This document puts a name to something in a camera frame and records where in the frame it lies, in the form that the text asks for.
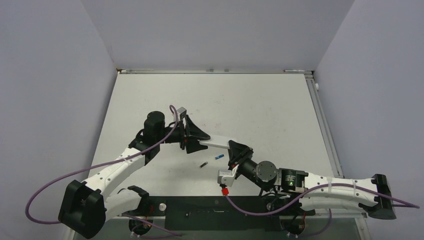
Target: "white knob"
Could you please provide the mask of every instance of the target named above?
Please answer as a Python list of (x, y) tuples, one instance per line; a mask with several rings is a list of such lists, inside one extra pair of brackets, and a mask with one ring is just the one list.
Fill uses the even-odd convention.
[(159, 210), (161, 210), (162, 212), (165, 211), (167, 209), (167, 205), (165, 203), (161, 203), (159, 204)]

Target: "gray wall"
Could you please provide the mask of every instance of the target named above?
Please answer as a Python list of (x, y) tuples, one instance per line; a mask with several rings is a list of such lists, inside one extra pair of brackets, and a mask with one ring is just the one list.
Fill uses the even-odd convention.
[[(342, 169), (388, 176), (424, 207), (424, 1), (356, 0), (315, 73)], [(368, 219), (373, 239), (424, 239), (424, 214)]]
[(354, 0), (82, 0), (124, 69), (315, 70)]
[[(0, 239), (62, 238), (62, 225), (27, 220), (25, 204), (90, 165), (115, 78), (79, 0), (0, 2)], [(30, 212), (57, 220), (71, 180), (48, 188)]]

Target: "white robotic arm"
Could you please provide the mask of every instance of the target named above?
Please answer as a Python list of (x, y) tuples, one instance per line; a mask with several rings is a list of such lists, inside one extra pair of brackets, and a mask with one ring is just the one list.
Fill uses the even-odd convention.
[[(344, 183), (390, 194), (384, 175), (362, 180), (340, 179), (293, 169), (277, 169), (269, 161), (255, 163), (252, 161), (252, 148), (237, 143), (234, 138), (208, 135), (194, 125), (186, 115), (185, 108), (180, 108), (177, 112), (180, 121), (173, 122), (168, 127), (165, 127), (163, 113), (158, 111), (149, 113), (144, 122), (144, 129), (116, 159), (124, 160), (107, 166), (83, 182), (76, 180), (71, 182), (63, 197), (59, 221), (89, 239), (100, 231), (105, 221), (140, 208), (143, 199), (147, 198), (149, 193), (137, 186), (121, 189), (115, 195), (110, 196), (110, 194), (133, 172), (148, 164), (156, 156), (160, 151), (158, 141), (165, 135), (168, 136), (164, 140), (165, 143), (179, 143), (180, 148), (186, 150), (188, 154), (208, 147), (228, 149), (229, 168), (218, 171), (217, 180), (221, 187), (231, 187), (234, 180), (243, 175), (261, 190), (276, 190), (276, 194), (293, 198), (308, 189), (328, 184), (327, 187), (308, 192), (299, 199), (300, 208), (303, 211), (321, 208), (354, 209), (367, 212), (370, 217), (396, 218), (391, 202), (386, 202), (377, 195), (359, 189), (332, 186), (332, 184)], [(382, 215), (382, 210), (385, 214), (389, 213), (392, 216)]]

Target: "white tabletop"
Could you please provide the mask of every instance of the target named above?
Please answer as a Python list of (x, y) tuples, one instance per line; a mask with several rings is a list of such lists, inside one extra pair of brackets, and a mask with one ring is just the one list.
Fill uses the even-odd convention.
[[(170, 104), (185, 107), (206, 133), (234, 137), (253, 148), (257, 163), (271, 161), (277, 168), (333, 175), (302, 74), (120, 74), (92, 164), (116, 159), (143, 128), (149, 112), (161, 111), (166, 124), (173, 122)], [(215, 160), (221, 154), (224, 157)], [(161, 144), (159, 154), (113, 193), (136, 185), (151, 196), (221, 196), (217, 173), (227, 169), (227, 163), (224, 149), (186, 154), (178, 143)], [(259, 191), (240, 176), (230, 195)]]

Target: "red connector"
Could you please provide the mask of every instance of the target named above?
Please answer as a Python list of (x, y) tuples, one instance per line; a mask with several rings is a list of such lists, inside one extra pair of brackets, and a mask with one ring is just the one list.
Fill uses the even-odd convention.
[(225, 187), (222, 189), (222, 195), (227, 196), (229, 193), (228, 188)]

